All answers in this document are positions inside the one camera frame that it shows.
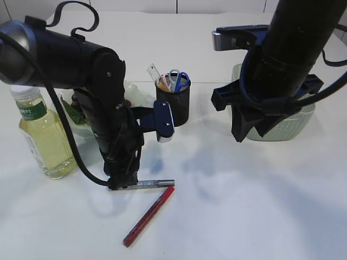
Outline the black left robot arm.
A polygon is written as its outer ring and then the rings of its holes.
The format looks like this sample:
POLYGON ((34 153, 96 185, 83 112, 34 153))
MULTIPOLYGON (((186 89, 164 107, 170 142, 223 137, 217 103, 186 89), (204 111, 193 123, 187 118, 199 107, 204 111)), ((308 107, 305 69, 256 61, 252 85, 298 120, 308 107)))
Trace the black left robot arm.
POLYGON ((78 167, 88 179, 111 190, 138 183, 144 144, 138 123, 142 109, 126 104, 124 77, 125 62, 108 47, 75 33, 53 32, 34 17, 1 24, 1 81, 45 88, 78 167), (76 95, 97 140, 108 180, 97 178, 85 166, 56 89, 71 89, 76 95))

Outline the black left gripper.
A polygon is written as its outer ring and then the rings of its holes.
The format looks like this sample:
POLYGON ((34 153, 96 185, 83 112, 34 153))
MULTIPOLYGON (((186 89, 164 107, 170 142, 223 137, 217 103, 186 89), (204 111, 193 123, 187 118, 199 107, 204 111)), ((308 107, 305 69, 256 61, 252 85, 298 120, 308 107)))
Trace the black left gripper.
POLYGON ((118 190, 138 184, 138 170, 143 134, 132 111, 127 107, 118 108, 120 128, 109 142, 108 151, 103 155, 104 172, 109 176, 107 186, 110 190, 118 190))

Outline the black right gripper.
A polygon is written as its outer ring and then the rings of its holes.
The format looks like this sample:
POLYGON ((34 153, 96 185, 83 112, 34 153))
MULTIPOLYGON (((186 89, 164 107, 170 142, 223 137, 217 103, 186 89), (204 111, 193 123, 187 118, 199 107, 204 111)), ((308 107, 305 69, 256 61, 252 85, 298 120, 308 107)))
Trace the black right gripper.
POLYGON ((255 127, 263 137, 287 117, 297 114, 303 105, 296 103, 305 95, 312 97, 323 86, 316 75, 310 74, 301 84, 294 96, 267 96, 265 83, 251 83, 250 74, 252 53, 248 52, 240 70, 240 78, 220 88, 216 88, 211 96, 211 102, 217 111, 223 111, 227 106, 232 108, 232 135, 237 142, 242 142, 249 131, 255 127))

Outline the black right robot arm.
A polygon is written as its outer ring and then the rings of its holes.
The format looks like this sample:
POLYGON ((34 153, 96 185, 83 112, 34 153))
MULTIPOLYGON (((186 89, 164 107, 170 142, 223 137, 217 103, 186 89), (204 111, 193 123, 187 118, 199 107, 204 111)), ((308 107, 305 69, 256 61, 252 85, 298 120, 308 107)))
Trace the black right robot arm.
POLYGON ((346 1, 279 1, 270 24, 219 27, 212 32, 215 51, 245 50, 239 79, 216 88, 217 111, 232 109, 232 135, 242 142, 252 128, 267 134, 303 107, 346 85, 341 76, 328 88, 311 74, 335 29, 346 1))

